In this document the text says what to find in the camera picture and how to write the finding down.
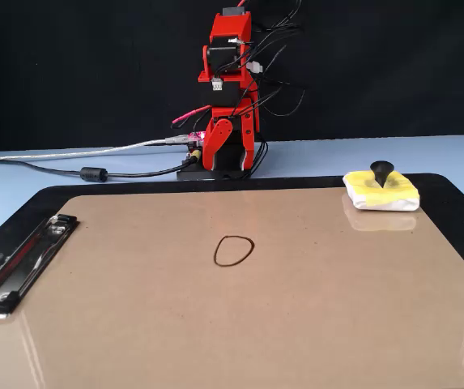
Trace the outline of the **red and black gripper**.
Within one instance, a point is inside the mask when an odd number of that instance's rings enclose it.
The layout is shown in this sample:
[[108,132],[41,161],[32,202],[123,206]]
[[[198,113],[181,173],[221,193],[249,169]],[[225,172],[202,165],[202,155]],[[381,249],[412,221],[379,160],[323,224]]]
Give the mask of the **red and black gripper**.
[[250,170],[255,156],[255,135],[260,131],[257,109],[214,107],[202,146],[202,165],[212,170]]

